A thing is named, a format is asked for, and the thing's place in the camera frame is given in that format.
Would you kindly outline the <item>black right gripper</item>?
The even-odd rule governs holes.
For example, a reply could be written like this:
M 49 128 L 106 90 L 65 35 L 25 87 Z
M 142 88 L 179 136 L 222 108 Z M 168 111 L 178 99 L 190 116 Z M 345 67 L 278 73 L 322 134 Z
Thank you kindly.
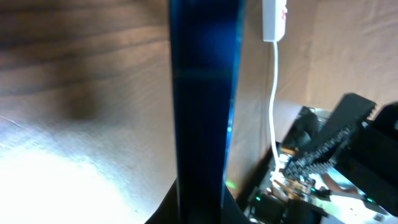
M 376 103 L 346 93 L 318 135 L 298 155 L 299 165 L 328 161 L 373 112 Z M 361 128 L 335 169 L 368 198 L 397 216 L 397 103 L 383 107 L 374 121 Z

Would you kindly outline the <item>blue Galaxy smartphone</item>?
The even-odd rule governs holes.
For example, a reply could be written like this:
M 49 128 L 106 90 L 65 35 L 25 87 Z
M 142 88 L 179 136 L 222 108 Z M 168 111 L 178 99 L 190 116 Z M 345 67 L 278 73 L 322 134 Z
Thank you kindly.
M 242 0 L 169 2 L 182 223 L 222 220 L 243 12 Z

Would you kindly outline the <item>white power strip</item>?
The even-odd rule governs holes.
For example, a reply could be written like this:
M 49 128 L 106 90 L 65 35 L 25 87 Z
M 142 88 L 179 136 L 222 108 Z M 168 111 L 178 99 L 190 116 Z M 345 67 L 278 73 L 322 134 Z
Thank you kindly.
M 287 0 L 262 0 L 262 39 L 278 42 L 285 35 Z

